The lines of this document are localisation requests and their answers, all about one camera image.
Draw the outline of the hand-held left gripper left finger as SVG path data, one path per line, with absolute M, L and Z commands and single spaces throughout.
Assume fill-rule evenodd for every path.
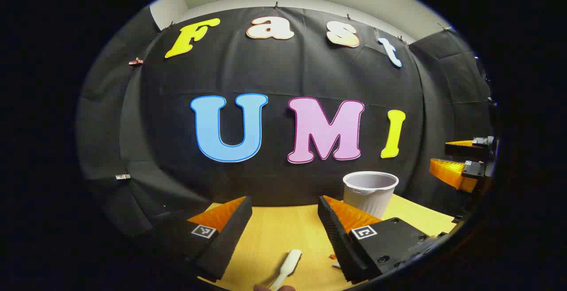
M 221 279 L 252 215 L 243 196 L 190 218 L 165 220 L 148 231 L 148 250 L 179 272 Z

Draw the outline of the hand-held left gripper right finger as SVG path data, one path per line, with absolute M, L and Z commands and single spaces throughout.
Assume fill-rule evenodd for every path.
M 328 196 L 318 217 L 346 281 L 360 283 L 397 270 L 427 253 L 443 234 L 427 235 L 404 220 L 379 220 Z

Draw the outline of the white ribbed garbage bin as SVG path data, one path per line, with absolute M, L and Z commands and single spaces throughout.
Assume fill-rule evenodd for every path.
M 377 218 L 383 218 L 399 184 L 397 176 L 378 171 L 353 172 L 346 174 L 342 181 L 343 202 Z

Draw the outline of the small white broom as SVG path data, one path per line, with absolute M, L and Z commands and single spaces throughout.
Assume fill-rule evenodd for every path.
M 287 277 L 292 275 L 296 269 L 297 264 L 302 256 L 300 249 L 292 249 L 286 256 L 282 263 L 278 276 L 275 281 L 268 287 L 270 291 L 278 291 L 283 286 Z

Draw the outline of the black backdrop cloth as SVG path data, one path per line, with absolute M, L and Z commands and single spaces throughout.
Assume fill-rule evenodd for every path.
M 301 8 L 225 10 L 157 30 L 148 8 L 106 44 L 86 76 L 78 102 L 77 140 L 87 186 L 110 222 L 136 236 L 160 221 L 192 216 L 212 202 L 250 196 L 255 206 L 305 206 L 318 196 L 341 199 L 342 177 L 382 171 L 399 178 L 395 194 L 462 216 L 471 195 L 435 179 L 433 158 L 445 143 L 493 134 L 489 87 L 472 48 L 454 29 L 403 44 L 352 21 L 358 47 L 330 42 L 326 25 L 342 18 Z M 136 57 L 144 64 L 130 66 Z M 197 143 L 190 102 L 219 97 L 220 136 L 244 139 L 243 94 L 263 94 L 259 151 L 218 162 Z M 312 97 L 328 121 L 360 102 L 361 155 L 340 161 L 310 141 L 313 160 L 291 163 L 296 119 L 288 103 Z M 131 178 L 116 180 L 116 175 Z

